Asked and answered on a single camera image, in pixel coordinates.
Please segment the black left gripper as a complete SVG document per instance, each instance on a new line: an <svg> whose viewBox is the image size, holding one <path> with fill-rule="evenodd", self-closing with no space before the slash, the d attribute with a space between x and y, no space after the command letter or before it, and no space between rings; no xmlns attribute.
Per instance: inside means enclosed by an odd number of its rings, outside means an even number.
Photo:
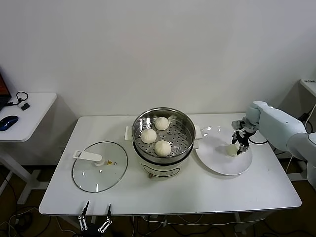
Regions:
<svg viewBox="0 0 316 237"><path fill-rule="evenodd" d="M103 234L101 232L105 232L109 225L112 223L111 221L111 204L108 206L108 211L106 215L106 221L98 227L96 224L91 224L87 226L86 223L86 213L89 207L89 201L87 201L85 207L82 210L81 215L78 217L80 229L82 231L83 237L102 237Z"/></svg>

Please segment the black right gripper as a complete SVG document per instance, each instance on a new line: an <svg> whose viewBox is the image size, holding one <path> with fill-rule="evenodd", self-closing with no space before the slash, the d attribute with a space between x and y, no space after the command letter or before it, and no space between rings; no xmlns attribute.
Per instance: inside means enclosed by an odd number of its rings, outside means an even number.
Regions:
<svg viewBox="0 0 316 237"><path fill-rule="evenodd" d="M237 150L237 155L246 152L249 148L249 142L247 136L241 136L240 132L234 132L232 136L232 144L239 143L239 148Z"/></svg>

